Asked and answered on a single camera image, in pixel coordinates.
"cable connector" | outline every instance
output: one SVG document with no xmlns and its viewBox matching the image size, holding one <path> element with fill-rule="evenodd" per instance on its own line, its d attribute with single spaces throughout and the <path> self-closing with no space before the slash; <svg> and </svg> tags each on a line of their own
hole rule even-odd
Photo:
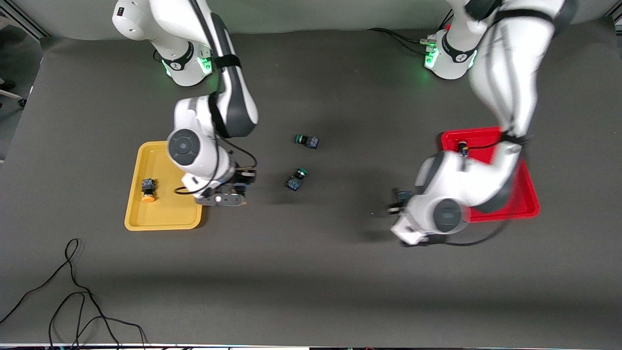
<svg viewBox="0 0 622 350">
<path fill-rule="evenodd" d="M 436 47 L 436 40 L 434 39 L 419 39 L 419 43 L 424 46 Z"/>
</svg>

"caster wheel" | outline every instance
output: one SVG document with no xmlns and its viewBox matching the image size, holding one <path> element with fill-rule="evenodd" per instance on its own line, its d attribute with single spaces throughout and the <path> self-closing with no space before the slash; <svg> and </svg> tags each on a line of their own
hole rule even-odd
<svg viewBox="0 0 622 350">
<path fill-rule="evenodd" d="M 15 88 L 15 83 L 14 82 L 4 82 L 4 84 L 0 84 L 0 88 L 2 90 L 10 90 L 12 88 Z"/>
</svg>

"red plastic bin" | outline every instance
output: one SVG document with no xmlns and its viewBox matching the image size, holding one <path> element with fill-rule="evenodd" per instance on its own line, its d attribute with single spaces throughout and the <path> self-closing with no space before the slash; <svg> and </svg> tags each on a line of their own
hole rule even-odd
<svg viewBox="0 0 622 350">
<path fill-rule="evenodd" d="M 460 141 L 466 141 L 466 145 L 469 147 L 486 146 L 487 144 L 497 142 L 500 136 L 501 130 L 498 127 L 451 130 L 443 133 L 440 138 L 440 142 L 443 149 L 457 151 L 458 142 Z M 492 160 L 493 152 L 494 147 L 490 147 L 483 149 L 469 149 L 468 154 L 469 157 L 489 164 Z M 540 203 L 538 202 L 534 185 L 531 182 L 531 177 L 529 176 L 525 160 L 521 160 L 518 167 L 516 180 L 514 181 L 514 187 L 512 188 L 510 198 L 511 200 L 503 209 L 489 214 L 485 214 L 471 208 L 471 214 L 468 221 L 484 222 L 504 220 L 508 217 L 512 219 L 527 219 L 540 214 Z"/>
</svg>

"yellow tray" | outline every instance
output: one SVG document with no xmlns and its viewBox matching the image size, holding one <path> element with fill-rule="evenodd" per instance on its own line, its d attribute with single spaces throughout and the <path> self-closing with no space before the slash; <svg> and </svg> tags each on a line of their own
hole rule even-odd
<svg viewBox="0 0 622 350">
<path fill-rule="evenodd" d="M 125 227 L 130 231 L 188 230 L 201 221 L 203 206 L 194 196 L 182 196 L 174 190 L 183 186 L 183 171 L 166 154 L 166 141 L 144 143 L 138 149 L 132 188 L 129 190 Z M 155 201 L 141 201 L 143 179 L 155 181 Z"/>
</svg>

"black band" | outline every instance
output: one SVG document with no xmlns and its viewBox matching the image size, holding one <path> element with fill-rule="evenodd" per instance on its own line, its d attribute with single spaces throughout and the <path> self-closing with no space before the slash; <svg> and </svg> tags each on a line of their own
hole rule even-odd
<svg viewBox="0 0 622 350">
<path fill-rule="evenodd" d="M 527 136 L 513 136 L 513 135 L 509 135 L 507 131 L 504 131 L 501 133 L 501 139 L 499 139 L 499 142 L 507 141 L 507 142 L 516 143 L 522 146 L 526 144 L 528 140 L 529 139 L 527 139 Z"/>
<path fill-rule="evenodd" d="M 194 46 L 192 45 L 191 42 L 188 41 L 188 50 L 183 56 L 179 57 L 176 60 L 167 60 L 165 58 L 162 58 L 162 60 L 172 70 L 183 70 L 183 68 L 186 66 L 186 63 L 188 63 L 192 59 L 193 55 L 194 55 Z"/>
<path fill-rule="evenodd" d="M 227 132 L 227 128 L 225 128 L 225 122 L 223 121 L 223 116 L 220 115 L 220 111 L 218 109 L 218 105 L 216 104 L 218 101 L 218 92 L 213 92 L 210 94 L 210 97 L 207 99 L 207 105 L 210 108 L 211 120 L 214 122 L 214 127 L 216 128 L 216 132 L 222 138 L 230 138 L 229 133 Z"/>
<path fill-rule="evenodd" d="M 441 44 L 443 45 L 443 50 L 452 57 L 454 63 L 462 63 L 466 61 L 469 57 L 473 55 L 475 49 L 469 51 L 460 51 L 458 49 L 454 49 L 449 42 L 447 41 L 447 33 L 443 35 L 443 39 L 441 40 Z"/>
<path fill-rule="evenodd" d="M 528 10 L 528 9 L 516 9 L 516 10 L 505 10 L 499 11 L 496 15 L 494 15 L 494 21 L 490 25 L 491 27 L 497 24 L 498 22 L 512 17 L 536 17 L 539 19 L 543 19 L 545 21 L 549 21 L 551 24 L 553 23 L 553 18 L 547 15 L 544 12 L 536 11 L 536 10 Z"/>
<path fill-rule="evenodd" d="M 218 68 L 225 68 L 225 67 L 232 67 L 232 66 L 236 66 L 240 68 L 242 67 L 238 56 L 235 56 L 235 55 L 224 55 L 222 57 L 216 57 L 214 59 L 214 64 Z"/>
</svg>

